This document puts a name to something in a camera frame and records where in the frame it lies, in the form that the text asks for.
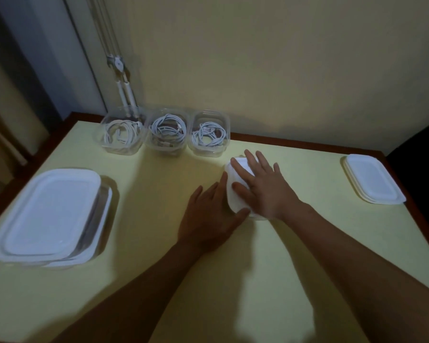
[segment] forearm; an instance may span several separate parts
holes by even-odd
[[[305,243],[373,342],[429,342],[429,289],[308,205],[285,223]]]
[[[156,264],[68,327],[54,342],[147,342],[197,248],[177,243]]]

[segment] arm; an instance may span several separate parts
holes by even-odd
[[[147,342],[160,316],[192,265],[222,245],[247,218],[243,209],[234,217],[222,209],[227,175],[189,199],[178,230],[178,242],[156,264],[129,282],[53,342]]]
[[[372,342],[429,342],[429,288],[372,252],[300,201],[281,175],[257,152],[245,151],[249,174],[231,163],[250,186],[233,189],[251,208],[283,220],[304,242],[343,294]]]

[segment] clear plastic container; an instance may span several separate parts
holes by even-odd
[[[186,135],[181,140],[175,140],[177,137],[159,137],[154,132],[152,132],[152,126],[153,123],[167,115],[172,114],[177,117],[179,117],[183,122],[184,126],[186,127]],[[178,122],[176,120],[165,120],[165,122],[161,125],[167,126],[170,128],[173,128],[175,130],[181,129],[181,125],[178,125]],[[191,116],[183,109],[179,108],[160,108],[158,110],[155,110],[146,121],[146,140],[145,144],[147,147],[158,150],[164,155],[172,155],[172,156],[178,156],[186,147],[186,144],[188,143],[190,134],[191,134],[191,127],[192,127],[192,118]]]
[[[142,107],[118,107],[109,112],[94,132],[94,140],[109,153],[132,155],[146,138],[149,111]],[[130,121],[127,124],[118,121]]]
[[[197,141],[197,138],[193,137],[195,132],[199,132],[200,126],[205,122],[215,122],[223,127],[226,132],[225,138],[219,145],[214,146],[203,146]],[[220,137],[221,131],[216,131],[216,136]],[[210,142],[211,139],[207,136],[204,137],[206,143]],[[225,151],[230,143],[230,119],[229,116],[219,111],[199,111],[194,114],[194,121],[192,124],[192,131],[189,138],[189,148],[194,151],[195,155],[210,156],[217,158]]]

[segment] right hand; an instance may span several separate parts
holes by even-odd
[[[249,150],[245,150],[248,165],[254,176],[244,169],[235,158],[230,160],[232,167],[248,185],[234,182],[232,189],[239,195],[252,210],[267,219],[283,220],[287,211],[300,209],[304,204],[299,200],[294,190],[283,178],[277,163],[273,168],[264,155],[257,151],[256,160]]]

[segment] wire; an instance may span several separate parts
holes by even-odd
[[[113,120],[105,124],[103,141],[106,144],[113,144],[113,137],[115,137],[118,142],[124,144],[123,148],[128,148],[138,141],[142,127],[143,124],[140,121]],[[126,132],[126,135],[121,135],[122,130]]]
[[[157,118],[149,128],[164,146],[179,144],[186,137],[186,123],[174,114],[166,114]]]
[[[207,121],[200,124],[200,129],[192,132],[192,143],[203,147],[216,147],[222,145],[227,132],[216,122]],[[204,137],[210,137],[210,142],[205,142]]]

